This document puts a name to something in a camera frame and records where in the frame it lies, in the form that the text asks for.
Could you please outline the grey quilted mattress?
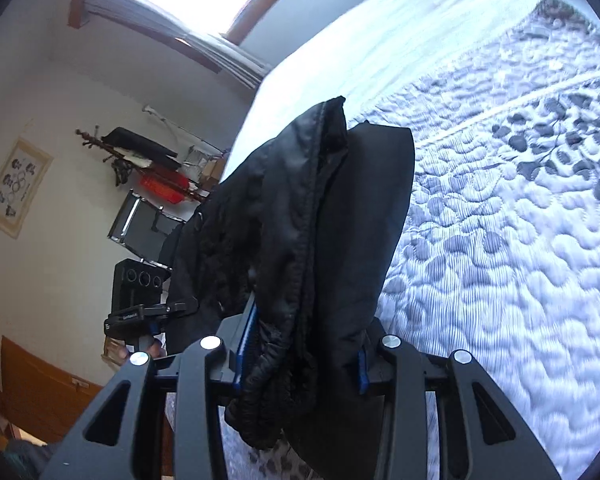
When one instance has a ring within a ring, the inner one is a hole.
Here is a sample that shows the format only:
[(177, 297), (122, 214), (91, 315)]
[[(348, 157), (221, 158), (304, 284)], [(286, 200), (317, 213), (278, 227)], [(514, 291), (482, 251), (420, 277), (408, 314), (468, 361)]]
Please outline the grey quilted mattress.
[(600, 479), (600, 23), (584, 0), (367, 0), (287, 58), (274, 90), (366, 25), (370, 52), (475, 23), (351, 122), (413, 130), (412, 202), (378, 300), (431, 352), (466, 346), (565, 479)]

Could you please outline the black pants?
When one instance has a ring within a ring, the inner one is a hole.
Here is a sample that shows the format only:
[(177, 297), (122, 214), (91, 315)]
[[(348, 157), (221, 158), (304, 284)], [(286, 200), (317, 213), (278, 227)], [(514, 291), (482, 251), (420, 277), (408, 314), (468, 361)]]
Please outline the black pants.
[(373, 477), (382, 402), (360, 391), (373, 321), (414, 177), (407, 128), (349, 126), (343, 98), (303, 112), (197, 207), (169, 297), (190, 307), (170, 353), (257, 308), (253, 366), (225, 410), (245, 444), (286, 439), (326, 479)]

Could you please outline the black speaker box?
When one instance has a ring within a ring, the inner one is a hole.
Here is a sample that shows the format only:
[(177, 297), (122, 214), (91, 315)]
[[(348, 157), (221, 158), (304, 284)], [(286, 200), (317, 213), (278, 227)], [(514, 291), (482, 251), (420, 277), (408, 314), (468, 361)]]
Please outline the black speaker box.
[(170, 277), (171, 272), (161, 266), (132, 259), (118, 262), (112, 280), (111, 313), (161, 304), (163, 284)]

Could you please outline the red bag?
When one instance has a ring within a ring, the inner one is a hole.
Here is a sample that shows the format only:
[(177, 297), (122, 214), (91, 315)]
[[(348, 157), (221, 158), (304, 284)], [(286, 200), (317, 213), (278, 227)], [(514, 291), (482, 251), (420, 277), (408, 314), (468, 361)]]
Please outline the red bag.
[(185, 200), (189, 191), (189, 180), (185, 176), (176, 171), (163, 171), (161, 168), (143, 171), (140, 185), (172, 205)]

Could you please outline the grey window blind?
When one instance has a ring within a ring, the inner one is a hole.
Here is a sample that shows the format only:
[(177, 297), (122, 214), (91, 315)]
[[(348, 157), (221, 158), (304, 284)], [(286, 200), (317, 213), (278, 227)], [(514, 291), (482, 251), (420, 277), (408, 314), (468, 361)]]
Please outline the grey window blind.
[(84, 0), (85, 11), (113, 21), (180, 52), (213, 73), (228, 73), (257, 89), (271, 67), (228, 40), (190, 29), (146, 0)]

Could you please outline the black folding chair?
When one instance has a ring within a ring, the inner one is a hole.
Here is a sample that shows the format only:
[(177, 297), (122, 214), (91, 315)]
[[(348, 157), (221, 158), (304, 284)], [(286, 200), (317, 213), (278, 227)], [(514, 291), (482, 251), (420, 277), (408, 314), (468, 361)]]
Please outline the black folding chair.
[(152, 266), (171, 270), (185, 221), (137, 192), (126, 194), (108, 238)]

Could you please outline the wooden coat rack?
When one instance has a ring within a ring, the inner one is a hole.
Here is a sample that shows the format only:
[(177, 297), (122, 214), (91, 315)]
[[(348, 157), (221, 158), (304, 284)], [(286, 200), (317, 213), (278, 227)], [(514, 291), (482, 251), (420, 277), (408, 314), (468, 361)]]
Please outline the wooden coat rack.
[[(117, 186), (129, 183), (132, 172), (136, 172), (141, 177), (143, 171), (156, 170), (157, 168), (161, 168), (163, 171), (170, 170), (135, 152), (125, 153), (123, 148), (114, 148), (99, 139), (96, 133), (87, 133), (80, 129), (74, 130), (74, 133), (81, 138), (82, 145), (86, 148), (99, 148), (106, 153), (102, 161), (111, 162), (111, 167), (114, 168), (116, 174)], [(208, 197), (208, 192), (203, 190), (194, 180), (189, 179), (189, 177), (186, 178), (189, 180), (189, 191), (185, 200), (188, 202), (204, 202)]]

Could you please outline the framed wall picture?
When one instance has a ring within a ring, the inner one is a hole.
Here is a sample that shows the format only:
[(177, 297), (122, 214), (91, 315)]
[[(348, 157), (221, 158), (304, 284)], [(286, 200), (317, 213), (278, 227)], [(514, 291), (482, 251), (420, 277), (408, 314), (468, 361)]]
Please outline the framed wall picture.
[(53, 157), (18, 138), (0, 170), (0, 230), (17, 238)]

